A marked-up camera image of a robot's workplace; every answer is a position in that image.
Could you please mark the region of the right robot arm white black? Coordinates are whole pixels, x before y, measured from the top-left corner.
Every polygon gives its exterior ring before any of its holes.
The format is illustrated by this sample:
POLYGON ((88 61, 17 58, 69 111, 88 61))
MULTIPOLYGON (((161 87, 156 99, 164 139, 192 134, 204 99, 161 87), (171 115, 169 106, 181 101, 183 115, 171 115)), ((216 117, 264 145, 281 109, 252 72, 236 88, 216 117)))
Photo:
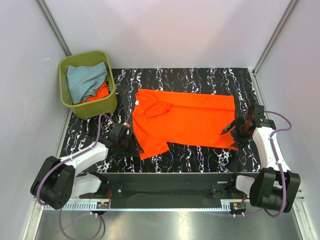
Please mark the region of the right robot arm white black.
POLYGON ((253 142, 261 162, 257 177, 235 173, 225 190, 235 199, 247 195, 251 206, 277 218, 291 211, 301 178, 286 164, 277 140, 277 134, 291 130, 292 124, 277 128, 273 120, 265 117, 265 112, 264 106, 251 105, 245 117, 237 117, 223 129, 222 134, 230 133, 237 149, 253 142))

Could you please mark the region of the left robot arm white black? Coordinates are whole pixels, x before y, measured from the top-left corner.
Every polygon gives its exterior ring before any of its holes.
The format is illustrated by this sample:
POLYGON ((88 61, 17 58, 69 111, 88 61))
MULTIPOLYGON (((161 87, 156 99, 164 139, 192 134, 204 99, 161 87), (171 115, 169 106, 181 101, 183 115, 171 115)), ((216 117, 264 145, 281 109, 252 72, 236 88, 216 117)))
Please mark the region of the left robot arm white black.
POLYGON ((115 124, 105 137, 71 155, 57 158, 47 157, 41 166, 30 193, 41 205, 59 210, 69 199, 92 194, 103 198, 110 194, 109 180, 97 172, 81 173, 110 155, 135 157, 143 148, 135 134, 124 124, 115 124))

